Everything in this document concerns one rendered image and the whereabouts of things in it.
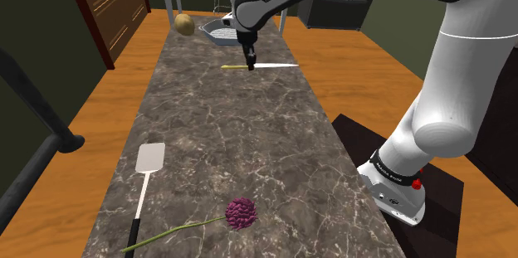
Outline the grey rectangular tray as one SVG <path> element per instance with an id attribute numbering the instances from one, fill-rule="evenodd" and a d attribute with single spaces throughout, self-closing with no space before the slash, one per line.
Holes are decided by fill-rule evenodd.
<path id="1" fill-rule="evenodd" d="M 212 20 L 199 27 L 199 30 L 218 46 L 238 46 L 237 31 L 225 25 L 220 19 Z"/>

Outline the yellow potato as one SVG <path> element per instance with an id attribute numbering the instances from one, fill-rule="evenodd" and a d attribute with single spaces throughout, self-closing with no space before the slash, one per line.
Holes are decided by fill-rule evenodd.
<path id="1" fill-rule="evenodd" d="M 192 36 L 195 31 L 195 24 L 193 19 L 188 14 L 178 14 L 174 18 L 174 29 L 183 36 Z"/>

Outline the brown wooden door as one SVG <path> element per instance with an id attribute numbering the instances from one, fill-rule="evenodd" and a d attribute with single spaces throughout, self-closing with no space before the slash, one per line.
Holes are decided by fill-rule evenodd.
<path id="1" fill-rule="evenodd" d="M 151 12 L 149 0 L 76 0 L 109 70 Z"/>

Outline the purple flower with green stem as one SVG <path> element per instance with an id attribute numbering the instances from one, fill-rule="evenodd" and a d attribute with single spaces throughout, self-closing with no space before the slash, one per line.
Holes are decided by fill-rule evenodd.
<path id="1" fill-rule="evenodd" d="M 241 229 L 248 228 L 249 226 L 251 226 L 257 219 L 257 207 L 253 200 L 245 197 L 234 198 L 231 202 L 227 204 L 227 208 L 225 209 L 225 214 L 223 217 L 216 217 L 206 221 L 176 226 L 168 231 L 150 237 L 147 240 L 141 242 L 133 242 L 132 244 L 129 244 L 128 246 L 120 250 L 120 253 L 129 253 L 142 246 L 148 245 L 151 242 L 166 237 L 176 231 L 196 226 L 205 226 L 208 223 L 215 221 L 224 220 L 227 223 L 227 226 L 229 226 L 232 230 L 240 231 Z"/>

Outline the black railing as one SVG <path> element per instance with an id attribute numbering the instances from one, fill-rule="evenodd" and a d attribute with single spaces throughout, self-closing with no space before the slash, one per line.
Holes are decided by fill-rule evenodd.
<path id="1" fill-rule="evenodd" d="M 74 152 L 84 143 L 0 48 L 0 235 L 55 154 Z"/>

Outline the dark robot stand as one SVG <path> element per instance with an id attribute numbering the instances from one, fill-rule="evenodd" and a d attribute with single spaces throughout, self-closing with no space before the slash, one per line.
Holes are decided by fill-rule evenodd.
<path id="1" fill-rule="evenodd" d="M 332 125 L 355 166 L 367 161 L 385 141 L 343 114 Z M 424 168 L 422 182 L 426 189 L 423 221 L 409 226 L 387 213 L 383 216 L 407 258 L 456 258 L 463 182 L 432 164 Z"/>

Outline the yellow-handled knife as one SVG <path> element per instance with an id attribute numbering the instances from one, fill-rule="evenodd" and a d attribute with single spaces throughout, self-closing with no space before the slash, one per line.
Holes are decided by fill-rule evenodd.
<path id="1" fill-rule="evenodd" d="M 221 66 L 221 69 L 226 70 L 236 70 L 236 69 L 244 69 L 244 70 L 254 70 L 259 68 L 278 68 L 278 67 L 297 67 L 297 64 L 291 63 L 256 63 L 253 67 L 243 65 L 243 66 Z"/>

